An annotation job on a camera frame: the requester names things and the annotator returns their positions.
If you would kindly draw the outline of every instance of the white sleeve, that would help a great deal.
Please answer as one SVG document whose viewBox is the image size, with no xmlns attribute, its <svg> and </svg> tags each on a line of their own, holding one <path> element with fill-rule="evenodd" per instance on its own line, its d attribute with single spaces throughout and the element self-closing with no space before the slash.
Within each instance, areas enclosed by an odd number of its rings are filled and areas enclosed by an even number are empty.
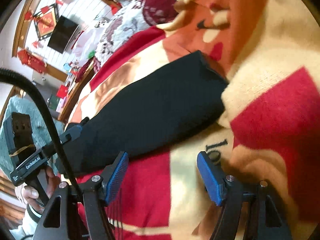
<svg viewBox="0 0 320 240">
<path fill-rule="evenodd" d="M 33 235 L 36 231 L 36 227 L 38 223 L 34 221 L 31 217 L 38 217 L 40 218 L 41 215 L 39 215 L 34 209 L 30 206 L 30 208 L 26 209 L 25 216 L 22 220 L 22 226 L 19 226 L 17 229 L 10 230 L 10 233 L 13 235 L 13 237 L 16 240 L 20 240 L 24 236 L 27 235 Z"/>
</svg>

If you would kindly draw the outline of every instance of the blue gripper pad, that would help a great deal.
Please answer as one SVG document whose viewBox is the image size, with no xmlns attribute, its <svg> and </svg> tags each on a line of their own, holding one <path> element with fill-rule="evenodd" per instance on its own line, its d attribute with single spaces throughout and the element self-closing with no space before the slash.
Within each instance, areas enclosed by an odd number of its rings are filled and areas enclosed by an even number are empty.
<svg viewBox="0 0 320 240">
<path fill-rule="evenodd" d="M 223 180 L 226 175 L 221 166 L 214 165 L 206 152 L 199 152 L 197 166 L 210 199 L 217 206 L 221 206 L 227 191 Z"/>
<path fill-rule="evenodd" d="M 123 153 L 120 160 L 117 159 L 114 162 L 116 167 L 114 167 L 114 171 L 111 175 L 111 178 L 107 183 L 107 194 L 105 198 L 107 205 L 110 205 L 110 203 L 115 200 L 117 193 L 120 189 L 122 180 L 128 168 L 129 156 L 127 153 Z"/>
</svg>

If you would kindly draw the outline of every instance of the metal screw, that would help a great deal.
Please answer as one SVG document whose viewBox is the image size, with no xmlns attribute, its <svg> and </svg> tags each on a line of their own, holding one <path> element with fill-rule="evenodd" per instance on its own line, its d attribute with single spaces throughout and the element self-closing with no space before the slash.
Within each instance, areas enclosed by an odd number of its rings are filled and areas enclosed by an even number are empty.
<svg viewBox="0 0 320 240">
<path fill-rule="evenodd" d="M 260 181 L 261 187 L 268 187 L 268 183 L 264 180 Z"/>
<path fill-rule="evenodd" d="M 226 176 L 226 179 L 227 179 L 227 181 L 234 181 L 234 180 L 235 180 L 235 177 L 232 176 L 232 175 L 227 175 L 227 176 Z"/>
<path fill-rule="evenodd" d="M 65 188 L 68 185 L 68 183 L 66 183 L 65 181 L 61 182 L 59 184 L 59 188 Z"/>
<path fill-rule="evenodd" d="M 91 178 L 91 180 L 93 181 L 93 182 L 97 182 L 97 181 L 99 181 L 101 179 L 101 177 L 99 176 L 99 175 L 94 175 L 92 178 Z"/>
</svg>

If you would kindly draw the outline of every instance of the black fabric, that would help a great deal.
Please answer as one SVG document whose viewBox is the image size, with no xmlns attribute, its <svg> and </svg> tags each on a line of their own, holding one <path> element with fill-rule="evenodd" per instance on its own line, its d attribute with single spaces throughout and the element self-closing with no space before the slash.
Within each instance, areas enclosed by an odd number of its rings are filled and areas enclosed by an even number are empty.
<svg viewBox="0 0 320 240">
<path fill-rule="evenodd" d="M 27 205 L 27 212 L 28 212 L 29 216 L 31 217 L 31 219 L 32 219 L 34 222 L 39 223 L 40 217 L 37 217 L 37 216 L 32 212 L 32 210 L 30 209 L 29 204 Z"/>
<path fill-rule="evenodd" d="M 128 85 L 64 146 L 75 175 L 104 168 L 120 151 L 133 158 L 194 135 L 224 111 L 226 86 L 199 51 Z"/>
</svg>

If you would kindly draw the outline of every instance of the black cable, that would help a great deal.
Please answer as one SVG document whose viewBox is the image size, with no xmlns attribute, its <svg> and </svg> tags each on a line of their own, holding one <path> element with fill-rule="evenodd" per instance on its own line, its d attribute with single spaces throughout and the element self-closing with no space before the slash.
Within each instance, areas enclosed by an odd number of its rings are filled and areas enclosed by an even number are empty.
<svg viewBox="0 0 320 240">
<path fill-rule="evenodd" d="M 29 237 L 33 237 L 33 235 L 26 235 L 26 236 L 24 236 L 23 238 L 21 238 L 20 240 L 25 240 L 25 239 L 27 239 L 27 238 L 29 238 Z"/>
<path fill-rule="evenodd" d="M 39 202 L 39 201 L 37 201 L 36 199 L 35 199 L 35 201 L 37 202 L 37 204 L 38 204 L 40 207 L 45 208 L 45 206 L 44 206 L 42 203 L 40 203 L 40 202 Z"/>
<path fill-rule="evenodd" d="M 72 168 L 70 166 L 70 163 L 69 163 L 69 161 L 66 157 L 66 154 L 63 150 L 63 146 L 60 142 L 60 138 L 59 138 L 57 129 L 54 125 L 53 119 L 51 117 L 50 111 L 49 111 L 42 95 L 40 94 L 39 90 L 26 77 L 24 77 L 23 75 L 15 72 L 15 71 L 9 70 L 9 69 L 3 69 L 3 68 L 0 69 L 0 82 L 4 82 L 4 83 L 11 84 L 11 85 L 14 85 L 16 87 L 21 88 L 34 101 L 34 103 L 38 107 L 38 109 L 44 119 L 44 123 L 47 126 L 48 132 L 51 136 L 52 143 L 53 143 L 54 148 L 55 148 L 55 150 L 56 150 L 64 168 L 65 168 L 66 174 L 68 175 L 68 178 L 69 178 L 71 184 L 73 185 L 73 187 L 75 188 L 79 198 L 82 199 L 82 191 L 76 181 L 76 178 L 72 172 Z"/>
</svg>

